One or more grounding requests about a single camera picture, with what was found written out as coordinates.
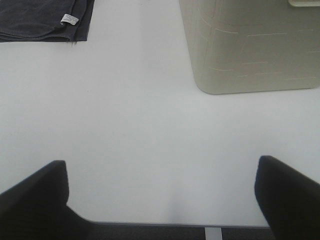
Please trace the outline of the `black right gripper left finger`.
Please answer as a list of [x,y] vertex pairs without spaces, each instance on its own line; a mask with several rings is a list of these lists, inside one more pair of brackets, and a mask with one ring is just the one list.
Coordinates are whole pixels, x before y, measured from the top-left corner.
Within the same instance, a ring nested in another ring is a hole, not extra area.
[[66,162],[54,160],[0,195],[2,240],[86,240],[94,225],[67,202]]

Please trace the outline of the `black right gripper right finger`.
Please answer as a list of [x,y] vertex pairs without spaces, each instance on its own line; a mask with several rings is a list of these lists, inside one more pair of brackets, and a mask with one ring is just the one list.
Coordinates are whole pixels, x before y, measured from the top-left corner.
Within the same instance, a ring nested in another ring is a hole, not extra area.
[[259,158],[254,194],[277,240],[320,238],[320,185],[270,155]]

